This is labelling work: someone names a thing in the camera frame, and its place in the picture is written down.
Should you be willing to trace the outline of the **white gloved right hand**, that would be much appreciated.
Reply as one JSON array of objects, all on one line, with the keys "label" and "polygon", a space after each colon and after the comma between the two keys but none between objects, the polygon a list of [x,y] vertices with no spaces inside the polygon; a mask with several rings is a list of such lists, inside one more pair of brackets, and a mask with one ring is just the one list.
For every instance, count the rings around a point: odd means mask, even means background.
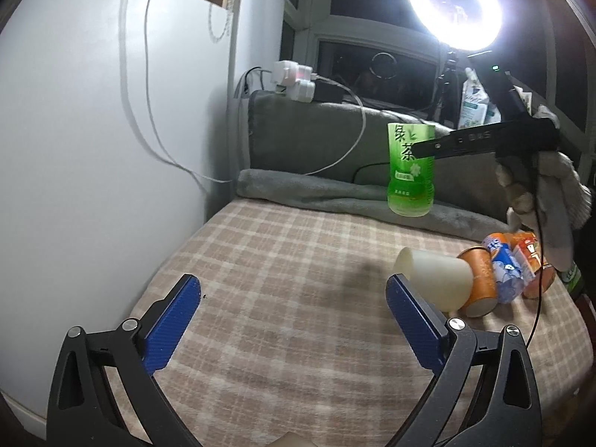
[{"label": "white gloved right hand", "polygon": [[560,151],[541,151],[535,158],[538,184],[534,190],[514,178],[505,165],[496,177],[509,208],[507,223],[525,226],[542,241],[546,260],[561,272],[584,261],[595,236],[595,192],[581,183],[572,160]]}]

